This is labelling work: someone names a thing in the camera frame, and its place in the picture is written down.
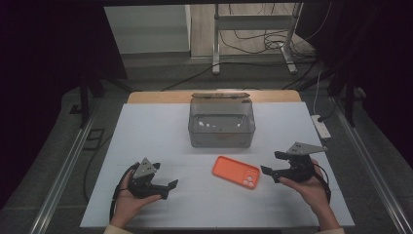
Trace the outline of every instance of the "cable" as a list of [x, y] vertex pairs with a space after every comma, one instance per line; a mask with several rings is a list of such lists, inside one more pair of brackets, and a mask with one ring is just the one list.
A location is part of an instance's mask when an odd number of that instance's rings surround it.
[[335, 108], [336, 108], [336, 106], [337, 106], [337, 102], [338, 102], [338, 100], [334, 101], [333, 109], [330, 111], [330, 113], [329, 113], [327, 116], [324, 116], [324, 117], [320, 116], [317, 121], [319, 121], [319, 122], [321, 123], [321, 122], [323, 122], [324, 120], [330, 118], [330, 117], [333, 115], [334, 111], [335, 111]]
[[113, 214], [115, 213], [116, 201], [118, 200], [118, 195], [121, 191], [126, 190], [127, 188], [121, 188], [122, 181], [124, 181], [125, 177], [128, 175], [129, 171], [136, 170], [138, 167], [137, 164], [133, 164], [130, 166], [122, 175], [121, 180], [119, 180], [118, 185], [116, 185], [115, 191], [113, 192], [112, 202], [110, 203], [110, 210], [109, 210], [109, 221], [112, 220]]
[[[275, 32], [275, 33], [286, 32], [286, 31], [287, 31], [287, 30], [277, 31], [277, 32]], [[268, 34], [267, 34], [267, 33], [264, 34], [264, 45], [265, 45], [266, 48], [269, 48], [269, 49], [272, 49], [272, 50], [276, 50], [276, 49], [279, 49], [279, 48], [281, 47], [281, 44], [285, 43], [285, 41], [280, 41], [280, 40], [273, 41], [273, 40], [270, 40], [269, 38], [272, 37], [272, 36], [278, 36], [278, 37], [286, 38], [286, 36], [284, 36], [284, 35], [279, 35], [279, 34], [273, 35], [273, 34], [274, 34], [274, 32], [271, 32], [271, 33], [268, 33]], [[277, 44], [277, 47], [275, 47], [275, 48], [274, 48], [274, 47], [271, 47], [273, 43], [276, 43], [276, 44]]]
[[242, 40], [248, 40], [248, 39], [254, 39], [254, 38], [258, 38], [258, 37], [262, 37], [262, 36], [280, 36], [280, 37], [285, 37], [284, 35], [272, 35], [272, 34], [276, 34], [276, 33], [281, 33], [281, 32], [285, 32], [286, 30], [281, 30], [281, 31], [275, 31], [275, 32], [270, 32], [268, 34], [264, 33], [264, 34], [260, 34], [260, 35], [256, 35], [256, 36], [250, 36], [250, 37], [237, 37], [238, 39], [242, 39]]
[[[261, 10], [257, 13], [257, 15], [259, 15], [259, 14], [263, 11], [264, 5], [265, 5], [265, 4], [262, 4], [262, 5], [261, 5]], [[232, 14], [233, 14], [233, 11], [232, 11], [232, 8], [231, 8], [231, 4], [228, 4], [228, 10], [229, 10], [229, 12], [230, 12], [230, 15], [232, 15]], [[264, 35], [265, 35], [265, 34], [261, 34], [261, 35], [257, 35], [257, 36], [251, 36], [251, 37], [240, 37], [240, 36], [237, 34], [237, 31], [236, 31], [236, 30], [234, 30], [234, 34], [235, 34], [235, 36], [236, 36], [238, 39], [241, 39], [241, 40], [253, 39], [253, 38], [257, 38], [257, 37], [261, 37], [261, 36], [264, 36]]]
[[318, 165], [318, 164], [313, 164], [314, 166], [317, 166], [318, 168], [320, 168], [323, 172], [324, 172], [324, 174], [325, 174], [325, 178], [327, 179], [327, 184], [330, 184], [330, 180], [329, 180], [329, 178], [328, 178], [328, 174], [327, 174], [327, 172], [325, 171], [325, 169], [324, 168], [322, 168], [320, 165]]
[[319, 167], [320, 169], [322, 169], [322, 171], [325, 173], [325, 176], [327, 178], [327, 182], [325, 182], [325, 180], [322, 178], [322, 176], [316, 172], [314, 172], [313, 176], [319, 180], [319, 182], [321, 183], [321, 186], [324, 188], [325, 191], [325, 196], [327, 197], [327, 201], [328, 204], [330, 204], [330, 200], [331, 200], [331, 189], [329, 187], [329, 179], [328, 179], [328, 174], [325, 172], [325, 169], [322, 168], [321, 166], [317, 165], [317, 164], [313, 164], [317, 167]]
[[319, 78], [317, 79], [317, 88], [316, 88], [316, 97], [314, 98], [313, 102], [313, 113], [316, 115], [316, 102], [317, 102], [317, 95], [319, 94]]
[[[273, 8], [271, 9], [270, 16], [273, 14], [275, 8], [276, 8], [276, 3], [273, 3]], [[268, 37], [267, 37], [267, 29], [266, 29], [266, 30], [264, 31], [264, 47], [265, 47], [265, 48], [271, 48], [271, 45], [268, 45], [268, 44], [266, 43], [267, 39], [268, 39]]]
[[247, 53], [247, 54], [257, 55], [257, 54], [264, 53], [264, 52], [266, 52], [266, 51], [268, 50], [268, 48], [265, 48], [264, 50], [259, 51], [259, 52], [249, 52], [249, 51], [243, 50], [243, 49], [241, 49], [241, 48], [228, 45], [228, 44], [224, 41], [224, 38], [222, 37], [221, 30], [219, 30], [219, 36], [221, 37], [222, 43], [224, 43], [225, 46], [230, 47], [230, 48], [235, 49], [235, 50], [238, 50], [238, 51], [242, 51], [242, 52]]
[[319, 29], [317, 29], [317, 31], [316, 31], [315, 33], [313, 33], [313, 35], [307, 37], [306, 39], [303, 39], [302, 41], [298, 42], [297, 44], [300, 44], [300, 43], [302, 43], [302, 42], [304, 42], [304, 41], [307, 41], [308, 39], [314, 37], [317, 33], [319, 33], [319, 31], [322, 29], [322, 27], [324, 26], [324, 24], [325, 24], [325, 22], [326, 22], [326, 20], [327, 20], [327, 18], [328, 18], [328, 15], [329, 15], [330, 9], [331, 9], [331, 5], [332, 5], [332, 2], [330, 2], [330, 4], [328, 5], [327, 13], [325, 14], [324, 20], [322, 21], [321, 25], [319, 26]]
[[297, 5], [297, 3], [294, 3], [294, 7], [292, 8], [292, 12], [295, 11], [295, 6]]
[[175, 83], [175, 84], [173, 84], [173, 85], [170, 85], [170, 86], [167, 86], [166, 88], [161, 89], [161, 92], [166, 91], [166, 90], [169, 90], [170, 88], [173, 88], [173, 87], [175, 87], [175, 86], [178, 86], [178, 85], [180, 85], [180, 84], [182, 84], [182, 83], [185, 83], [185, 82], [187, 82], [187, 81], [189, 81], [189, 80], [192, 80], [192, 79], [194, 79], [194, 78], [202, 75], [202, 74], [205, 73], [206, 71], [210, 70], [211, 68], [215, 67], [216, 65], [220, 65], [220, 64], [241, 64], [241, 65], [256, 65], [256, 66], [284, 66], [284, 65], [289, 65], [289, 63], [287, 63], [287, 62], [286, 62], [286, 63], [281, 63], [281, 64], [258, 64], [258, 63], [248, 63], [248, 62], [219, 62], [219, 63], [217, 63], [217, 64], [214, 64], [214, 65], [211, 65], [211, 66], [207, 67], [207, 68], [204, 69], [203, 71], [201, 71], [201, 72], [199, 72], [199, 73], [197, 73], [197, 74], [195, 74], [195, 75], [193, 75], [193, 76], [191, 76], [191, 77], [189, 77], [189, 78], [186, 78], [186, 79], [184, 79], [184, 80], [182, 80], [182, 81], [179, 81], [179, 82], [177, 82], [177, 83]]
[[314, 51], [299, 51], [296, 47], [296, 43], [291, 40], [291, 47], [290, 47], [291, 55], [294, 57], [305, 57], [305, 58], [315, 58]]
[[259, 15], [262, 11], [264, 11], [264, 6], [265, 6], [265, 3], [262, 3], [262, 4], [261, 4], [261, 10], [259, 10], [259, 12], [257, 13], [257, 15]]
[[288, 15], [291, 15], [291, 14], [289, 13], [288, 9], [287, 9], [286, 6], [285, 6], [285, 3], [282, 3], [282, 6], [284, 7], [286, 13], [287, 13]]
[[316, 65], [316, 63], [317, 63], [318, 61], [319, 61], [319, 60], [316, 59], [316, 60], [311, 64], [310, 68], [309, 68], [300, 78], [298, 78], [298, 79], [295, 80], [294, 82], [292, 82], [292, 83], [284, 86], [282, 89], [283, 89], [283, 90], [286, 90], [288, 87], [294, 85], [295, 83], [301, 82], [301, 80], [303, 80], [304, 77], [313, 69], [313, 67]]
[[105, 145], [105, 143], [111, 138], [113, 137], [113, 134], [111, 134], [110, 136], [107, 137], [107, 139], [96, 149], [96, 151], [94, 152], [94, 155], [92, 155], [91, 159], [89, 160], [89, 163], [85, 169], [85, 173], [83, 175], [83, 196], [85, 197], [85, 200], [87, 203], [89, 203], [89, 198], [86, 194], [86, 178], [88, 176], [88, 171], [89, 171], [89, 167], [91, 166], [92, 160], [94, 159], [94, 156], [96, 156], [97, 152], [99, 151], [99, 149]]

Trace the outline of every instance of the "table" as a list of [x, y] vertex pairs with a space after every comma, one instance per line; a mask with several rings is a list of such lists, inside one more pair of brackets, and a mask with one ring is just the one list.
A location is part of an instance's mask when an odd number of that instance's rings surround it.
[[[274, 151], [295, 141], [320, 146], [305, 102], [294, 91], [248, 91], [256, 131], [252, 145], [240, 148], [194, 148], [188, 134], [189, 103], [194, 92], [131, 94], [124, 105], [81, 227], [108, 223], [113, 190], [123, 172], [144, 157], [161, 163], [152, 182], [179, 179], [165, 201], [146, 207], [130, 226], [150, 229], [243, 229], [317, 226], [300, 195], [261, 175], [250, 190], [211, 173], [219, 155], [248, 164], [285, 169]], [[340, 187], [323, 152], [312, 154], [330, 178], [331, 206], [343, 226], [353, 226]]]

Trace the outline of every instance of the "human hand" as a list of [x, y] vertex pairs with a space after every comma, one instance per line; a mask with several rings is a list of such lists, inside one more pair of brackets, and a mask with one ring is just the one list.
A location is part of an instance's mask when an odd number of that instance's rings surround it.
[[122, 229], [140, 212], [140, 209], [161, 199], [161, 195], [153, 195], [143, 199], [133, 197], [127, 189], [130, 176], [131, 172], [128, 172], [122, 181], [115, 213], [110, 220], [111, 225]]
[[[319, 163], [315, 159], [311, 159], [313, 164], [318, 165]], [[321, 170], [319, 167], [314, 166], [316, 173], [322, 177]], [[321, 182], [316, 179], [314, 176], [305, 182], [298, 183], [294, 180], [291, 180], [286, 177], [280, 177], [280, 183], [290, 187], [300, 193], [304, 201], [311, 207], [313, 210], [321, 209], [328, 205], [327, 196], [325, 195], [324, 188], [321, 185]]]
[[[312, 159], [312, 162], [317, 174], [322, 177], [321, 170], [319, 169], [319, 163], [317, 160]], [[280, 183], [290, 187], [300, 193], [304, 201], [310, 206], [313, 213], [319, 219], [319, 228], [323, 230], [331, 230], [339, 228], [340, 225], [328, 204], [327, 196], [321, 182], [314, 176], [305, 182], [298, 183], [286, 177], [280, 177]]]

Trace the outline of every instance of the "orange phone case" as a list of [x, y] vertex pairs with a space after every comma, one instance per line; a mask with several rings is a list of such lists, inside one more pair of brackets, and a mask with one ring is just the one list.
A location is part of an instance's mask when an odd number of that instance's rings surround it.
[[255, 188], [260, 175], [258, 168], [225, 156], [216, 159], [212, 173], [250, 189]]

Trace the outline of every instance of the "clear plastic box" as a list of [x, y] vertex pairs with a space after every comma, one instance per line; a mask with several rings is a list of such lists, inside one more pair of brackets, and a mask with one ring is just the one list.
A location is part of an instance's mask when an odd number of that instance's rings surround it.
[[188, 124], [192, 146], [251, 146], [255, 122], [249, 94], [201, 93], [192, 97]]

